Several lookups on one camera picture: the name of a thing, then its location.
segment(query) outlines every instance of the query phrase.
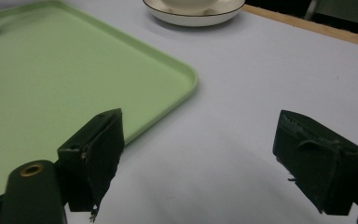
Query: green tray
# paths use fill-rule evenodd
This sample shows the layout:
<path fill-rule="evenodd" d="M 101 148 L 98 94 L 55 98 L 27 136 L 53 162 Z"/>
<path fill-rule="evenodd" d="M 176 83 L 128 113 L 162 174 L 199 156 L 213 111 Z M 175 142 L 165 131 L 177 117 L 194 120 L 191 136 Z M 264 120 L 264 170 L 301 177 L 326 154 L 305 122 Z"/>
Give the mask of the green tray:
<path fill-rule="evenodd" d="M 61 2 L 0 11 L 0 194 L 8 174 L 94 115 L 122 108 L 126 144 L 196 88 L 187 64 Z"/>

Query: white plate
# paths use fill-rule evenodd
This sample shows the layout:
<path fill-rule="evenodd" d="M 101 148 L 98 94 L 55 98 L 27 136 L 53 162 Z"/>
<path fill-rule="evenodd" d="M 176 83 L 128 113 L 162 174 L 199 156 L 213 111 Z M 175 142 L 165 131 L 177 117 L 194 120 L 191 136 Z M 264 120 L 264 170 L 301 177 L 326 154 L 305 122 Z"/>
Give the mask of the white plate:
<path fill-rule="evenodd" d="M 218 0 L 210 9 L 199 14 L 178 14 L 167 8 L 160 0 L 143 0 L 150 13 L 162 21 L 182 26 L 210 26 L 236 16 L 245 0 Z"/>

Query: wooden table edge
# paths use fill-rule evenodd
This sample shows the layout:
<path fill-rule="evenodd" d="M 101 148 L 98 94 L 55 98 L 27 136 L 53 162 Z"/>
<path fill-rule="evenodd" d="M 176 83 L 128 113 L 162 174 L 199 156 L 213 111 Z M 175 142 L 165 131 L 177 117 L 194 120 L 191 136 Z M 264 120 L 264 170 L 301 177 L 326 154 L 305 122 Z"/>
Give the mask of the wooden table edge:
<path fill-rule="evenodd" d="M 326 26 L 312 21 L 305 21 L 300 18 L 293 16 L 281 14 L 274 11 L 269 11 L 261 7 L 252 7 L 249 5 L 244 5 L 242 8 L 244 11 L 250 12 L 252 14 L 272 19 L 275 21 L 280 21 L 295 27 L 309 30 L 318 34 L 328 35 L 337 39 L 345 40 L 354 44 L 358 44 L 358 34 L 340 30 L 334 27 Z"/>

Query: white tablecloth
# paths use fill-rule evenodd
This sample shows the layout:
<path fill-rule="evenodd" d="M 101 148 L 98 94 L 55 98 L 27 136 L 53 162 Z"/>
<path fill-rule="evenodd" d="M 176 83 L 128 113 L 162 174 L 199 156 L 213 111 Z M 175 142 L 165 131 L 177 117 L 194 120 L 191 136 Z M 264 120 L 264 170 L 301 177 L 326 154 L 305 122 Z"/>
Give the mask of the white tablecloth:
<path fill-rule="evenodd" d="M 0 9 L 30 3 L 0 0 Z M 197 92 L 126 147 L 96 223 L 339 223 L 272 154 L 282 109 L 358 145 L 358 45 L 241 12 L 206 28 L 158 21 L 141 0 L 70 5 L 191 64 Z M 67 212 L 69 223 L 88 213 Z"/>

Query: white bowl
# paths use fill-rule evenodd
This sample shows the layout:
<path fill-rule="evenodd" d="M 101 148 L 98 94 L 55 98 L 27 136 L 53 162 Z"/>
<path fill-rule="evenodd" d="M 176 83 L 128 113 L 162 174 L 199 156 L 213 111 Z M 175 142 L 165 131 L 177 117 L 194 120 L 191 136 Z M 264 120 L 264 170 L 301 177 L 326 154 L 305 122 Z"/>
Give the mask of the white bowl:
<path fill-rule="evenodd" d="M 161 0 L 172 11 L 177 13 L 201 13 L 210 8 L 217 0 Z"/>
<path fill-rule="evenodd" d="M 161 0 L 143 0 L 150 13 L 162 21 L 171 24 L 191 27 L 215 25 L 228 21 L 236 16 L 245 0 L 218 0 L 209 9 L 201 14 L 194 12 L 176 13 L 166 7 Z"/>

